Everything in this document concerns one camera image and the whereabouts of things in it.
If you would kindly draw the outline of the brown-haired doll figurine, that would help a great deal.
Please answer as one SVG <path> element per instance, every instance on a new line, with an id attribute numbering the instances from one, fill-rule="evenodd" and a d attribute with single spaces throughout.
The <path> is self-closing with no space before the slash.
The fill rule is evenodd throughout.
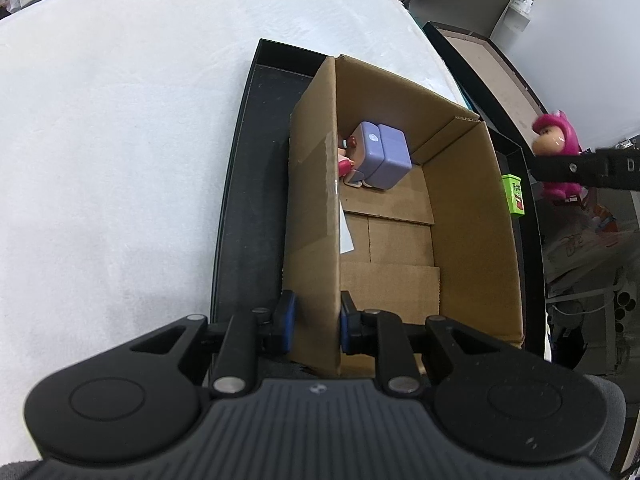
<path id="1" fill-rule="evenodd" d="M 356 146 L 356 140 L 353 136 L 338 142 L 337 148 L 337 173 L 338 177 L 344 185 L 352 188 L 361 188 L 362 180 L 356 178 L 355 162 L 348 156 L 347 151 Z"/>

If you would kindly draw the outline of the purple cube toy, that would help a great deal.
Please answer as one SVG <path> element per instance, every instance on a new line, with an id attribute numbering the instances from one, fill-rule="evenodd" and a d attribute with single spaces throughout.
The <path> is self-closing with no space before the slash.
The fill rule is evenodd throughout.
<path id="1" fill-rule="evenodd" d="M 412 168 L 405 133 L 388 125 L 360 122 L 345 141 L 352 170 L 347 185 L 390 190 Z"/>

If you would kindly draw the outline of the brown cardboard box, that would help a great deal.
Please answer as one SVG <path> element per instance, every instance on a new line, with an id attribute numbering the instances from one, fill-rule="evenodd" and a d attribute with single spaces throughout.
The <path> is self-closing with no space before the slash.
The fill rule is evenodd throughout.
<path id="1" fill-rule="evenodd" d="M 360 122 L 405 133 L 412 168 L 393 188 L 352 188 L 337 143 Z M 355 249 L 340 254 L 342 202 Z M 421 324 L 433 314 L 519 346 L 512 219 L 477 114 L 346 55 L 327 58 L 292 114 L 283 285 L 297 298 L 291 356 L 329 377 L 372 373 L 340 349 L 340 295 Z"/>

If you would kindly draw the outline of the white paper slip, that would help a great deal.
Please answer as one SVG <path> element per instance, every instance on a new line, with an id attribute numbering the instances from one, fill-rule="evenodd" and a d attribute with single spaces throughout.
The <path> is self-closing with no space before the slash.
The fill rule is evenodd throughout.
<path id="1" fill-rule="evenodd" d="M 346 214 L 342 202 L 338 202 L 338 218 L 340 218 L 340 254 L 348 254 L 355 249 L 352 242 L 352 234 L 350 234 Z"/>

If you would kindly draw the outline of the green toy tin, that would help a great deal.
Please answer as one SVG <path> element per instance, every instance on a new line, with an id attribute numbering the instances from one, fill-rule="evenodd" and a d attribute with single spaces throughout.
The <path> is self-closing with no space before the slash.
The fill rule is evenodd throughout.
<path id="1" fill-rule="evenodd" d="M 525 205 L 522 192 L 522 179 L 514 176 L 514 174 L 503 174 L 501 181 L 510 214 L 517 217 L 524 216 Z"/>

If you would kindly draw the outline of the black framed board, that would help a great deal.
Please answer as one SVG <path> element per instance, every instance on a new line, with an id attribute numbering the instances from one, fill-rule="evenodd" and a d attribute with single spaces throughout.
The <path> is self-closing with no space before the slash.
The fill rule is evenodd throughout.
<path id="1" fill-rule="evenodd" d="M 498 47 L 475 32 L 429 22 L 424 35 L 454 76 L 465 101 L 490 128 L 532 152 L 532 125 L 546 108 Z"/>

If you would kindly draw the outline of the pink hooded figurine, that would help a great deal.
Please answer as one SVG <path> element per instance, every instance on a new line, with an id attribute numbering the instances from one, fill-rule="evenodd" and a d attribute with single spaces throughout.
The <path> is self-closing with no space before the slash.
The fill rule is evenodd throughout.
<path id="1" fill-rule="evenodd" d="M 532 151 L 536 156 L 574 156 L 582 154 L 577 133 L 562 110 L 543 114 L 532 125 L 537 137 L 533 140 Z M 564 202 L 579 197 L 582 186 L 578 183 L 544 182 L 542 195 L 547 200 Z"/>

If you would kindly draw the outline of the black shallow tray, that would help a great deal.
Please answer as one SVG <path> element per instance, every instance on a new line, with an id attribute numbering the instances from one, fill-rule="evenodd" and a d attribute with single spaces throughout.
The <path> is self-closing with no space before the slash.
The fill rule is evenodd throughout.
<path id="1" fill-rule="evenodd" d="M 425 27 L 437 53 L 489 127 L 500 169 L 523 180 L 526 215 L 513 220 L 521 273 L 525 349 L 544 356 L 544 266 L 528 165 L 530 148 L 473 67 L 437 29 Z M 212 287 L 214 322 L 237 308 L 280 297 L 288 206 L 288 125 L 295 104 L 326 55 L 261 39 L 250 64 L 222 196 Z"/>

